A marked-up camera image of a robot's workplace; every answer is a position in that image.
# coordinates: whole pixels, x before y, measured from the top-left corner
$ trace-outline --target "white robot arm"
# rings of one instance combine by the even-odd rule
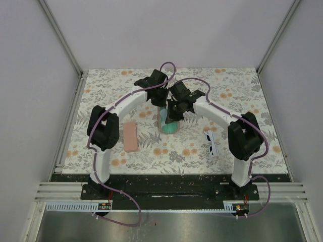
[[[165,77],[162,75],[163,73],[160,72],[159,74],[161,75],[160,78],[164,81]],[[121,98],[116,103],[106,107],[106,109],[108,110],[109,108],[116,106],[109,112],[111,116],[105,118],[107,119],[107,124],[100,124],[101,128],[96,129],[95,132],[97,132],[97,134],[94,132],[94,135],[92,137],[91,143],[93,144],[94,148],[97,149],[96,174],[99,177],[100,181],[103,183],[105,183],[110,176],[110,154],[112,147],[119,139],[119,120],[123,119],[126,114],[131,112],[138,105],[145,103],[148,99],[151,99],[153,105],[166,103],[166,98],[168,95],[168,90],[166,88],[160,89],[160,91],[162,92],[161,97],[158,97],[157,93],[149,92],[150,90],[136,92],[137,90],[142,89],[142,87],[144,87],[143,85],[146,85],[146,82],[144,82],[143,80],[140,81],[141,83],[137,83],[137,85],[135,83],[135,86],[131,91],[132,95],[124,100]],[[251,178],[250,167],[252,166],[250,156],[259,150],[259,147],[262,144],[263,140],[260,137],[253,137],[252,130],[250,131],[250,129],[252,129],[251,127],[244,127],[240,120],[232,117],[232,114],[240,114],[231,112],[230,110],[223,106],[220,106],[219,104],[217,104],[217,106],[226,111],[229,111],[228,113],[230,113],[231,115],[226,114],[223,111],[220,111],[219,109],[211,106],[207,101],[204,93],[198,90],[191,93],[183,83],[176,83],[169,90],[175,97],[175,100],[168,100],[168,115],[170,121],[179,121],[183,119],[183,113],[185,111],[191,111],[193,113],[196,113],[197,115],[204,116],[214,121],[225,130],[228,129],[229,148],[235,156],[232,181],[239,187],[243,187],[248,184]],[[99,114],[101,114],[103,111],[105,111],[105,109],[99,106],[96,106],[93,109],[87,131],[88,135],[91,132],[93,124],[97,121]],[[247,114],[245,114],[244,118],[249,119],[249,121],[250,119],[254,118],[253,114]],[[112,115],[114,117],[114,121],[110,122],[109,124],[113,125],[107,127],[109,118],[112,117]],[[255,118],[253,120],[253,124],[258,127]],[[114,136],[112,138],[113,142],[108,146],[102,145],[103,143],[106,144],[108,140],[111,139],[111,137],[109,136]],[[99,183],[93,172],[91,173],[90,178],[94,182]]]

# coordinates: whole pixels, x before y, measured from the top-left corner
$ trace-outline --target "pink sponge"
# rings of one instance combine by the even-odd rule
[[[123,124],[123,144],[126,152],[136,152],[138,150],[136,122]]]

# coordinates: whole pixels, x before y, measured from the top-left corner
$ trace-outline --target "metal rail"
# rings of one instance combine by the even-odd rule
[[[82,185],[86,183],[41,183],[36,194],[36,201],[42,202],[86,202],[80,200]],[[268,198],[266,183],[254,183],[258,187],[259,201],[250,203],[262,203]],[[302,183],[270,183],[270,203],[307,203],[307,196]]]

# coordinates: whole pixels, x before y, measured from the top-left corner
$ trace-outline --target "metal rod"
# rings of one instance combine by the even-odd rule
[[[78,62],[76,61],[70,47],[68,46],[68,44],[67,44],[67,42],[66,42],[66,40],[65,40],[65,38],[64,38],[64,36],[63,36],[57,22],[56,22],[52,12],[49,9],[49,6],[48,6],[46,0],[38,0],[38,2],[40,4],[41,8],[43,9],[46,17],[48,18],[49,23],[52,26],[56,36],[58,37],[63,49],[65,50],[67,56],[69,57],[69,59],[70,59],[72,65],[73,65],[76,73],[78,74],[79,77],[81,77],[83,71],[82,71],[81,67],[79,66]]]
[[[271,44],[269,45],[268,50],[266,51],[265,55],[263,56],[259,67],[257,68],[257,73],[260,74],[263,70],[264,66],[266,65],[269,57],[271,56],[272,52],[274,51],[278,41],[281,39],[283,33],[285,32],[286,27],[288,26],[291,18],[294,16],[299,4],[302,2],[302,0],[294,0],[292,5],[287,11],[286,16],[284,17],[282,23],[280,24]]]

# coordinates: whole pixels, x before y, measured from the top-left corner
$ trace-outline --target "floral tablecloth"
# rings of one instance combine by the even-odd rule
[[[93,154],[86,148],[86,129],[95,105],[106,106],[127,94],[133,83],[150,76],[153,69],[93,69],[88,73],[84,93],[68,147],[64,174],[90,173]],[[169,76],[172,70],[165,69]],[[254,68],[181,68],[175,79],[198,77],[212,87],[210,98],[239,113],[253,112],[270,144],[269,154],[256,160],[253,173],[287,173],[277,135]],[[205,84],[186,81],[194,91],[206,92]],[[233,155],[228,148],[227,131],[205,117],[186,113],[180,130],[173,135],[158,132],[157,107],[150,102],[131,111],[123,122],[137,122],[139,151],[126,153],[123,148],[122,124],[120,139],[111,154],[111,173],[213,173],[233,171]],[[211,145],[203,131],[213,130],[219,157],[209,157]],[[264,152],[262,145],[259,152]]]

